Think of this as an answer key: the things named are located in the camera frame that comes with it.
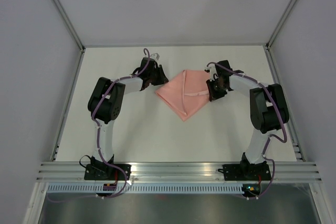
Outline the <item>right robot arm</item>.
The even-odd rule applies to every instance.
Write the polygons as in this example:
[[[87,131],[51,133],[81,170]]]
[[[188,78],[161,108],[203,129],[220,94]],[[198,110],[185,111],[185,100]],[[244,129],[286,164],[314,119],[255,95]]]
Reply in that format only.
[[[269,181],[271,169],[266,151],[271,138],[286,143],[285,124],[289,111],[282,86],[278,83],[263,84],[241,70],[233,70],[228,60],[210,62],[205,71],[211,102],[223,98],[230,91],[237,91],[249,99],[250,120],[254,131],[247,148],[238,164],[224,164],[218,171],[225,181]]]

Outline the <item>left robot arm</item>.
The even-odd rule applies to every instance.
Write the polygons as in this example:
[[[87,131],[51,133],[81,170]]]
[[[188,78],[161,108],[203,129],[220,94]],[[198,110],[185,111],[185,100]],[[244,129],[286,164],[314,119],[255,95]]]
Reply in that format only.
[[[88,102],[91,119],[96,124],[96,150],[90,158],[88,172],[94,171],[104,180],[114,176],[113,127],[121,112],[125,95],[145,90],[148,86],[168,83],[159,54],[144,57],[132,74],[111,80],[101,77]]]

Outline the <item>pink satin napkin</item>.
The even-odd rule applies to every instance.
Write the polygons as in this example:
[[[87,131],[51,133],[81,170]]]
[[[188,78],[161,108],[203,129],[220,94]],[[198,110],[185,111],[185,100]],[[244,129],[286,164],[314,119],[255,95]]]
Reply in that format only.
[[[207,80],[205,71],[183,70],[155,94],[185,122],[209,102]]]

